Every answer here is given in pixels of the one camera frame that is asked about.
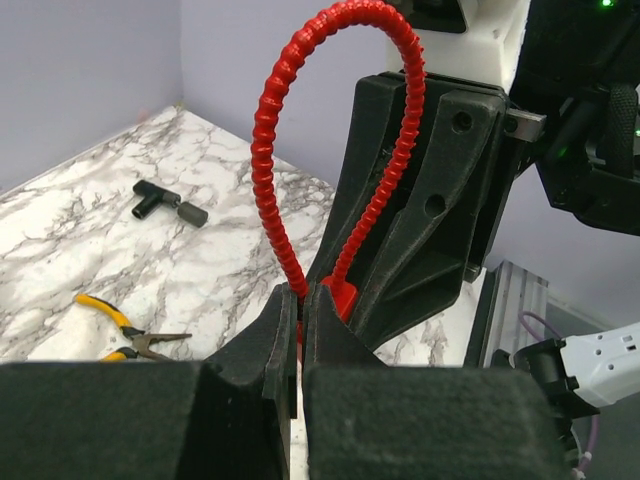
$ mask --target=red connector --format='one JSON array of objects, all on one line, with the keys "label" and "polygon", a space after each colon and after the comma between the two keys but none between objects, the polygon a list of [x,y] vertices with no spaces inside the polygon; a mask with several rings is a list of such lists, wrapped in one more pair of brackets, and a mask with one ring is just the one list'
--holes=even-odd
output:
[{"label": "red connector", "polygon": [[357,293],[355,287],[346,283],[349,267],[386,206],[391,193],[397,187],[418,135],[425,93],[424,62],[419,37],[402,15],[381,0],[347,0],[322,10],[293,34],[274,65],[265,82],[264,92],[254,116],[255,127],[251,144],[251,178],[262,225],[291,289],[302,301],[309,287],[282,224],[274,193],[272,155],[276,138],[275,127],[283,107],[283,99],[289,92],[289,86],[296,79],[297,71],[304,65],[306,57],[328,36],[351,25],[377,27],[398,47],[404,61],[407,98],[400,135],[380,185],[340,253],[332,275],[323,281],[325,284],[330,283],[331,292],[341,310],[343,320],[348,317]]}]

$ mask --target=black cylinder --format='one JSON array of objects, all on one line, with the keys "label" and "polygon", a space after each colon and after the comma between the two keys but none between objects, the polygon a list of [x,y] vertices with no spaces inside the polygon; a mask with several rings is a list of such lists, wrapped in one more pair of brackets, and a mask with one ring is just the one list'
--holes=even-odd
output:
[{"label": "black cylinder", "polygon": [[142,220],[158,208],[161,203],[162,193],[152,193],[151,195],[146,195],[138,205],[133,207],[131,213],[133,213],[133,216],[137,219]]},{"label": "black cylinder", "polygon": [[182,202],[180,204],[178,207],[178,216],[185,222],[189,222],[191,225],[195,225],[198,228],[203,226],[209,218],[209,214],[207,212],[190,204],[189,202]]},{"label": "black cylinder", "polygon": [[133,186],[133,193],[135,193],[136,195],[142,195],[143,197],[146,197],[147,195],[150,195],[152,193],[156,193],[159,190],[164,192],[164,188],[158,187],[157,185],[154,185],[151,182],[147,182],[146,180],[139,180],[138,183]]}]

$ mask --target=pliers jaw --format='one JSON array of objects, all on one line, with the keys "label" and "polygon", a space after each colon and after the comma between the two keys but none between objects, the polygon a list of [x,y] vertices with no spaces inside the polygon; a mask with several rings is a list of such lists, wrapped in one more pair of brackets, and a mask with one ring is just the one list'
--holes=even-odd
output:
[{"label": "pliers jaw", "polygon": [[131,339],[133,348],[137,350],[138,355],[140,355],[141,357],[149,358],[156,361],[170,362],[173,360],[162,355],[161,353],[151,351],[149,347],[155,343],[170,342],[172,340],[183,340],[190,337],[190,333],[140,333],[129,338]]}]

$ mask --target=pliers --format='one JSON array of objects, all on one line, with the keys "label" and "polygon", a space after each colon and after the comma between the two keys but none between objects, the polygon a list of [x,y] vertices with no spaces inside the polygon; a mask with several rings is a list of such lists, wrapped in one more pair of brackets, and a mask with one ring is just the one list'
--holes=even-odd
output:
[{"label": "pliers", "polygon": [[96,308],[109,315],[120,328],[122,334],[131,340],[133,348],[119,348],[100,360],[101,362],[120,362],[122,360],[138,358],[138,356],[158,361],[170,361],[171,359],[169,357],[149,350],[149,346],[158,342],[170,342],[172,340],[182,340],[191,337],[190,333],[145,333],[144,330],[138,330],[131,325],[129,319],[109,302],[92,297],[91,295],[85,295],[84,293],[76,295],[76,302],[80,305]]}]

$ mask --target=yellow pliers handle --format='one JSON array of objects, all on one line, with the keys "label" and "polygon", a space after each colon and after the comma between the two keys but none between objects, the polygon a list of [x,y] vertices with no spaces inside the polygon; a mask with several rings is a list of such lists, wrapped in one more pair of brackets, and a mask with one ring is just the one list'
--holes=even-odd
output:
[{"label": "yellow pliers handle", "polygon": [[[80,305],[93,307],[109,315],[114,323],[118,326],[118,328],[120,328],[122,334],[128,339],[131,339],[135,335],[142,335],[144,333],[142,330],[138,330],[133,325],[131,325],[131,322],[125,316],[125,314],[111,305],[109,302],[106,302],[100,298],[92,297],[91,295],[86,295],[84,293],[76,295],[76,302]],[[122,347],[114,352],[111,352],[100,361],[121,362],[132,358],[138,358],[138,352],[129,347]]]},{"label": "yellow pliers handle", "polygon": [[133,327],[124,313],[111,305],[109,302],[105,302],[104,300],[100,300],[99,298],[92,297],[91,295],[86,295],[84,293],[76,295],[76,302],[78,302],[80,305],[93,307],[103,313],[106,313],[120,328]]},{"label": "yellow pliers handle", "polygon": [[101,362],[122,362],[124,360],[138,358],[138,352],[133,348],[122,347],[118,350],[111,352],[106,357],[102,358]]}]

